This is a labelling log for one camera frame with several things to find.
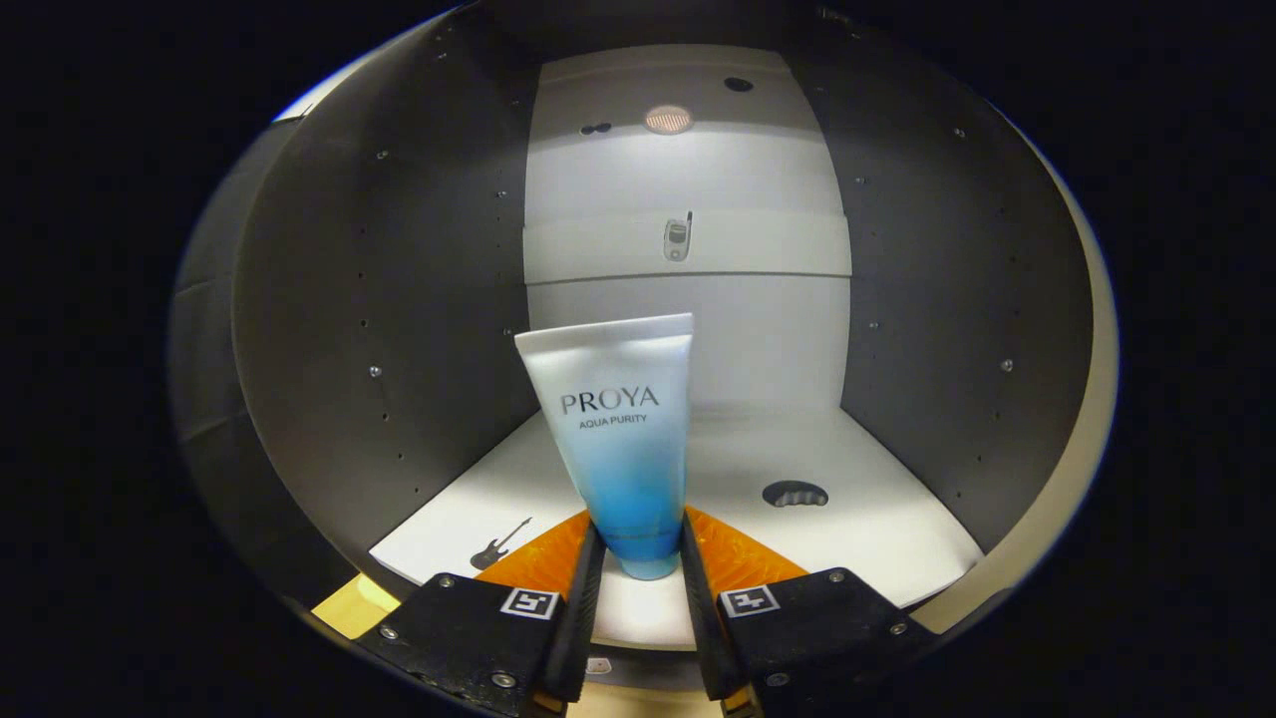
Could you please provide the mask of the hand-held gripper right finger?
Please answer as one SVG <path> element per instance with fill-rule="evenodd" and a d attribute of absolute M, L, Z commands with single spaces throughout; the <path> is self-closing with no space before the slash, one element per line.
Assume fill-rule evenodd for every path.
<path fill-rule="evenodd" d="M 699 672 L 725 717 L 829 717 L 938 645 L 849 568 L 809 573 L 708 513 L 681 531 Z"/>

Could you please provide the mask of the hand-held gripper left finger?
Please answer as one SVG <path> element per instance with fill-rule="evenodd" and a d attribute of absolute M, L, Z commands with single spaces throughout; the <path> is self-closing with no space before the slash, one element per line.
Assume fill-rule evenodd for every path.
<path fill-rule="evenodd" d="M 605 553 L 578 513 L 478 576 L 429 578 L 357 645 L 478 715 L 565 715 L 586 682 Z"/>

